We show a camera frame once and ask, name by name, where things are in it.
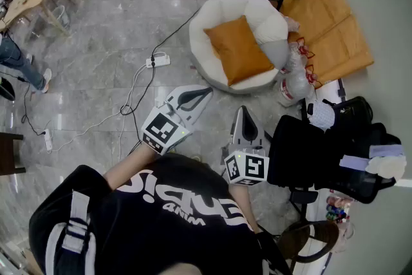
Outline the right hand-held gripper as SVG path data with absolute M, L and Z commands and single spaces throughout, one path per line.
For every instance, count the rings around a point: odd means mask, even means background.
M 269 158 L 263 146 L 239 145 L 243 143 L 244 115 L 245 140 L 262 142 L 265 137 L 262 122 L 248 108 L 240 106 L 232 123 L 233 144 L 227 147 L 224 164 L 230 184 L 256 185 L 267 181 Z

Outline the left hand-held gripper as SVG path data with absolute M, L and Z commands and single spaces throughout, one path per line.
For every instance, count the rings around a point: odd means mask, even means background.
M 176 147 L 192 134 L 192 125 L 211 100 L 212 92 L 211 87 L 198 84 L 176 87 L 146 118 L 142 142 L 159 155 Z

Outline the orange cushion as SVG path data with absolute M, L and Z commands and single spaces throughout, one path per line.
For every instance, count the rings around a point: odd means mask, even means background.
M 244 15 L 203 31 L 218 54 L 229 86 L 275 68 L 259 47 Z

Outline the person's left forearm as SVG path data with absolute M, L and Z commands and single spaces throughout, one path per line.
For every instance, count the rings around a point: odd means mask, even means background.
M 153 162 L 157 156 L 158 153 L 156 151 L 146 144 L 142 144 L 125 159 L 109 169 L 104 174 L 104 178 L 109 187 L 114 191 Z

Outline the person's right forearm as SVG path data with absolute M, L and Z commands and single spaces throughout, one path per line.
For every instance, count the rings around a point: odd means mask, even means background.
M 229 192 L 238 204 L 244 217 L 255 233 L 262 232 L 252 212 L 248 187 L 245 185 L 230 184 Z

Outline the white dotted cloth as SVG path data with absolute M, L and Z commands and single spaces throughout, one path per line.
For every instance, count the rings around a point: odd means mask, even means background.
M 335 112 L 333 108 L 318 100 L 311 101 L 306 108 L 307 117 L 311 125 L 326 131 L 335 124 Z

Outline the white round sofa chair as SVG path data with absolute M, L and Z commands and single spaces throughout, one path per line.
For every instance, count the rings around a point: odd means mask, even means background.
M 214 28 L 244 15 L 259 47 L 275 66 L 273 70 L 228 85 L 223 66 L 205 28 Z M 247 94 L 271 85 L 288 57 L 288 27 L 269 0 L 208 0 L 189 25 L 191 61 L 214 87 L 233 94 Z

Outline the pale purple paper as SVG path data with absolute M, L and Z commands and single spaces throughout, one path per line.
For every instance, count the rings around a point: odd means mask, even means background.
M 370 146 L 369 154 L 366 158 L 358 156 L 344 155 L 339 165 L 349 169 L 365 171 L 369 161 L 375 157 L 401 156 L 404 155 L 404 148 L 400 144 Z

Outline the clear container of colourful items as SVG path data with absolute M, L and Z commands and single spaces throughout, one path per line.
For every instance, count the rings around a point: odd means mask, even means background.
M 350 220 L 349 211 L 353 200 L 351 198 L 331 194 L 326 199 L 326 219 L 334 222 L 339 230 L 339 236 L 332 253 L 344 252 L 349 240 L 355 234 L 355 226 Z

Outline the pink clear plastic bag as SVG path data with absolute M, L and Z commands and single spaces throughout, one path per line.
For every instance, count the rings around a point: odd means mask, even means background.
M 287 23 L 287 27 L 288 27 L 289 32 L 296 32 L 297 33 L 299 31 L 300 24 L 296 20 L 292 19 L 291 17 L 287 17 L 287 16 L 284 16 L 284 19 Z

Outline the round dark wooden stool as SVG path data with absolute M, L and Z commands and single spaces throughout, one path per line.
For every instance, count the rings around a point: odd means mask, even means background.
M 300 256 L 299 252 L 310 238 L 325 243 L 325 246 L 313 255 Z M 331 252 L 338 238 L 339 228 L 329 220 L 295 222 L 283 231 L 277 239 L 277 246 L 287 260 L 312 263 Z

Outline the person's black printed shirt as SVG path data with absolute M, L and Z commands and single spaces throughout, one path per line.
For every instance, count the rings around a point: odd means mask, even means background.
M 54 275 L 291 275 L 268 234 L 255 233 L 208 165 L 169 153 L 114 191 L 78 166 L 33 213 L 29 242 Z

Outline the cream white cloth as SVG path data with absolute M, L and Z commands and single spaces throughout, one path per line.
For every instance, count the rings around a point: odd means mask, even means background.
M 406 165 L 407 161 L 404 155 L 376 156 L 368 162 L 365 171 L 385 179 L 394 178 L 399 181 L 404 175 Z

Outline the small white power strip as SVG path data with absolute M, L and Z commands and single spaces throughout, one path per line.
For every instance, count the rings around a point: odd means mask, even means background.
M 45 141 L 46 150 L 48 153 L 51 153 L 53 149 L 53 145 L 52 145 L 52 136 L 51 136 L 50 130 L 45 129 L 43 133 L 44 133 L 44 141 Z

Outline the dark wooden table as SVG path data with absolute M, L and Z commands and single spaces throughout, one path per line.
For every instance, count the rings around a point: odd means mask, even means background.
M 25 167 L 16 167 L 14 159 L 14 140 L 23 140 L 23 135 L 0 132 L 0 176 L 21 174 Z

